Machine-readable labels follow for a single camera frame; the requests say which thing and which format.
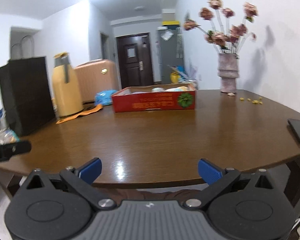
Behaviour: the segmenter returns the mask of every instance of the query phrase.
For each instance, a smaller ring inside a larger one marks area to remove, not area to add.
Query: gray ribbed panel
[[[123,201],[99,212],[89,228],[73,240],[221,240],[199,211],[177,201]]]

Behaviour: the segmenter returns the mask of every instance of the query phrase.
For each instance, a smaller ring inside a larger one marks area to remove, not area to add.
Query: dark brown door
[[[153,85],[149,33],[118,37],[117,46],[122,88]]]

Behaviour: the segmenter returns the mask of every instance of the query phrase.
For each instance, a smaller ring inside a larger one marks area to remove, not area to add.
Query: red cardboard box
[[[153,88],[188,87],[189,91],[152,92]],[[112,95],[114,111],[133,112],[146,110],[194,109],[196,90],[191,83],[127,87]]]

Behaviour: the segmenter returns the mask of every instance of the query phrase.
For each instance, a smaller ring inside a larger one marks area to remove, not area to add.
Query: blue gripper pad
[[[79,168],[78,177],[91,185],[102,171],[102,163],[99,158],[95,158]]]
[[[221,179],[225,174],[224,170],[213,165],[205,159],[199,160],[198,173],[200,177],[209,185]]]

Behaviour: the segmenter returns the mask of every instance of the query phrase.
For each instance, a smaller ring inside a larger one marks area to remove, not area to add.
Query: smoke detector
[[[144,6],[137,6],[137,7],[135,7],[134,10],[137,11],[137,12],[139,12],[139,11],[144,11],[144,10],[145,10],[145,7],[144,7]]]

